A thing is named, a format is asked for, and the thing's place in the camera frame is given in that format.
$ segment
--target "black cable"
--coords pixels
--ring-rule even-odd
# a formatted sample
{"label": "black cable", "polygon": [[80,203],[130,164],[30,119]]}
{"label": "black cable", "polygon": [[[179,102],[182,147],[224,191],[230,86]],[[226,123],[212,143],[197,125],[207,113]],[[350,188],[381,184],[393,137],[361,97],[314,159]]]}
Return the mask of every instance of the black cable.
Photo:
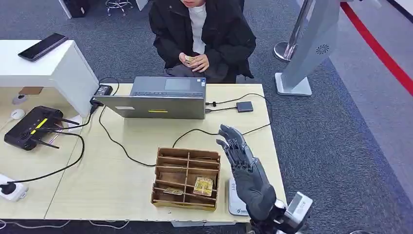
{"label": "black cable", "polygon": [[52,175],[54,175],[54,174],[56,174],[56,173],[59,173],[59,172],[64,171],[64,170],[66,170],[66,169],[68,169],[68,168],[70,168],[70,167],[73,167],[74,165],[76,165],[76,164],[83,158],[83,154],[85,153],[85,140],[83,139],[83,137],[82,137],[81,135],[79,135],[79,134],[74,134],[74,133],[58,132],[58,131],[53,131],[53,130],[44,130],[44,131],[45,131],[45,132],[49,132],[49,133],[57,133],[57,134],[63,134],[63,135],[69,135],[69,136],[76,136],[76,137],[80,138],[80,140],[82,141],[82,152],[80,153],[80,157],[79,157],[75,162],[73,162],[72,164],[70,164],[70,165],[68,165],[68,166],[66,166],[66,167],[64,167],[64,168],[62,168],[62,169],[59,169],[59,170],[57,170],[57,171],[55,171],[55,172],[52,172],[52,173],[49,173],[49,174],[47,174],[47,175],[43,175],[43,176],[40,176],[40,177],[37,177],[37,178],[33,178],[33,179],[9,181],[9,182],[7,182],[8,184],[30,182],[30,181],[35,181],[35,180],[39,180],[39,179],[43,179],[43,178],[52,176]]}
{"label": "black cable", "polygon": [[76,125],[76,126],[68,127],[68,128],[38,128],[36,130],[69,130],[69,129],[73,129],[73,128],[81,128],[81,127],[84,127],[84,126],[88,125],[90,123],[91,118],[92,118],[92,113],[89,113],[88,121],[86,121],[85,124]]}
{"label": "black cable", "polygon": [[[251,132],[260,130],[260,129],[265,128],[265,127],[267,127],[267,126],[271,126],[272,121],[273,121],[273,115],[272,115],[272,103],[270,102],[270,100],[268,100],[266,97],[264,97],[264,96],[262,96],[262,95],[260,95],[260,94],[250,93],[250,94],[246,94],[246,95],[244,95],[244,96],[242,96],[242,97],[240,97],[240,98],[232,99],[232,100],[228,100],[228,101],[211,102],[211,103],[206,102],[206,105],[212,105],[213,103],[214,103],[214,104],[223,104],[223,103],[227,103],[227,102],[238,101],[238,100],[240,100],[240,99],[242,99],[242,98],[244,98],[244,97],[246,97],[246,96],[248,96],[248,95],[260,96],[260,97],[264,98],[264,99],[268,102],[268,105],[269,105],[269,114],[270,114],[270,118],[269,118],[270,123],[268,123],[268,124],[266,124],[266,125],[263,125],[263,126],[261,126],[261,127],[259,127],[259,128],[253,129],[253,130],[251,130],[251,131],[248,131],[248,132],[246,132],[246,133],[243,133],[243,136],[245,136],[245,135],[247,135],[247,134],[250,134]],[[209,132],[206,132],[206,131],[201,130],[201,129],[192,129],[192,130],[189,130],[189,131],[187,131],[186,133],[182,134],[182,135],[174,142],[172,148],[175,148],[176,143],[177,143],[181,138],[183,138],[183,137],[186,136],[187,134],[189,134],[189,133],[191,133],[191,132],[194,132],[194,131],[199,131],[199,132],[202,132],[202,133],[211,135],[211,136],[217,136],[217,135],[219,135],[218,133],[209,133]]]}
{"label": "black cable", "polygon": [[216,104],[224,104],[224,103],[232,102],[232,101],[238,101],[238,100],[241,100],[241,99],[243,99],[244,97],[246,97],[248,95],[257,95],[257,96],[260,96],[260,97],[264,98],[265,100],[267,100],[264,96],[262,96],[260,94],[249,93],[249,94],[245,94],[244,96],[242,96],[240,98],[237,98],[237,99],[232,99],[232,100],[222,101],[222,102],[215,102],[215,101],[214,102],[206,102],[205,105],[210,106],[210,105],[216,105]]}
{"label": "black cable", "polygon": [[208,134],[208,135],[211,135],[211,136],[217,136],[217,135],[218,135],[218,133],[209,133],[209,132],[206,132],[206,131],[204,131],[204,130],[202,130],[202,129],[198,129],[198,128],[192,129],[192,130],[189,130],[189,131],[187,131],[186,133],[182,134],[182,136],[180,136],[180,137],[174,142],[174,144],[172,145],[172,148],[175,148],[176,143],[177,143],[181,138],[183,138],[186,134],[189,134],[189,133],[194,132],[194,131],[203,132],[203,133]]}
{"label": "black cable", "polygon": [[237,107],[228,107],[228,108],[215,109],[215,110],[205,109],[205,113],[211,113],[211,112],[214,112],[214,111],[226,111],[226,110],[232,110],[232,109],[236,109],[236,108],[237,108]]}
{"label": "black cable", "polygon": [[[116,80],[116,82],[117,82],[117,89],[116,89],[115,92],[112,94],[112,96],[114,96],[114,95],[117,93],[117,91],[119,90],[120,82],[119,82],[117,79],[115,79],[115,78],[112,78],[112,79]],[[106,127],[105,127],[105,126],[103,125],[103,123],[102,123],[102,116],[103,116],[103,112],[105,112],[105,110],[106,110],[106,106],[103,107],[102,112],[101,112],[100,115],[99,115],[99,124],[100,124],[100,126],[102,126],[102,128],[105,130],[105,132],[106,132],[106,134],[108,135],[109,139],[110,139],[113,143],[119,145],[119,146],[123,149],[123,151],[125,152],[126,156],[127,156],[130,160],[132,160],[132,161],[134,161],[134,162],[137,162],[137,163],[139,163],[139,164],[141,164],[141,165],[143,165],[143,166],[146,166],[146,167],[154,167],[154,166],[156,166],[155,164],[150,165],[150,164],[146,164],[146,163],[143,163],[143,162],[140,162],[140,161],[138,161],[138,160],[136,160],[136,159],[131,158],[131,157],[129,156],[128,152],[126,151],[125,147],[124,147],[121,143],[117,142],[116,140],[114,140],[114,139],[111,137],[111,134],[109,134],[109,131],[106,129]]]}

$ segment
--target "robotic hand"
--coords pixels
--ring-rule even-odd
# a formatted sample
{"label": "robotic hand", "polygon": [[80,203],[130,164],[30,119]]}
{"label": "robotic hand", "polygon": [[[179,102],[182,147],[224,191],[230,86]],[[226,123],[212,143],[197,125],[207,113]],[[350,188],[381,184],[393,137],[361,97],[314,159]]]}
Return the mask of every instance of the robotic hand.
{"label": "robotic hand", "polygon": [[226,140],[222,146],[237,184],[238,197],[246,204],[256,234],[295,234],[309,217],[312,199],[297,192],[289,206],[277,200],[264,168],[254,157],[243,135],[235,128],[221,125],[218,132]]}
{"label": "robotic hand", "polygon": [[228,142],[217,140],[231,164],[238,197],[247,205],[253,219],[265,220],[276,202],[276,195],[260,160],[252,155],[243,135],[235,128],[221,125],[218,134]]}

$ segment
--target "white mouse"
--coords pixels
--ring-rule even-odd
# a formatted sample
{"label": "white mouse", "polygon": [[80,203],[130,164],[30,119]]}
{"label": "white mouse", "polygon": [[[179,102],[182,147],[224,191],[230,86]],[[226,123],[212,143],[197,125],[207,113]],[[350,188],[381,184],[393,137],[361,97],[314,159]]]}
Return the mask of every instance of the white mouse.
{"label": "white mouse", "polygon": [[22,109],[16,109],[10,114],[10,118],[19,120],[24,117],[26,113]]}

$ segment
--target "cardboard divider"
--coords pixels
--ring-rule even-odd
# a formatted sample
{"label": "cardboard divider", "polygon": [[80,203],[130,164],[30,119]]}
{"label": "cardboard divider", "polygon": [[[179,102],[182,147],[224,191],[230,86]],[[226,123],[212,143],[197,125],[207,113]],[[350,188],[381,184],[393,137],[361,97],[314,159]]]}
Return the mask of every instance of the cardboard divider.
{"label": "cardboard divider", "polygon": [[[151,203],[155,206],[215,210],[220,166],[217,152],[158,149]],[[212,179],[211,196],[193,193],[196,179],[200,176]]]}

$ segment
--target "smartphone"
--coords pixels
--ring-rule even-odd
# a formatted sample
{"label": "smartphone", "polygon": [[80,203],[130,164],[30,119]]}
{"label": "smartphone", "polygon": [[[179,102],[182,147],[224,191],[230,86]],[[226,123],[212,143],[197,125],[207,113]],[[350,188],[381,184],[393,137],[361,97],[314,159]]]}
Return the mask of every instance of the smartphone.
{"label": "smartphone", "polygon": [[61,45],[67,39],[68,38],[66,36],[53,33],[51,36],[48,36],[47,38],[34,44],[32,47],[19,53],[19,56],[29,61],[36,61],[39,58],[43,57],[45,54],[49,53],[54,48]]}

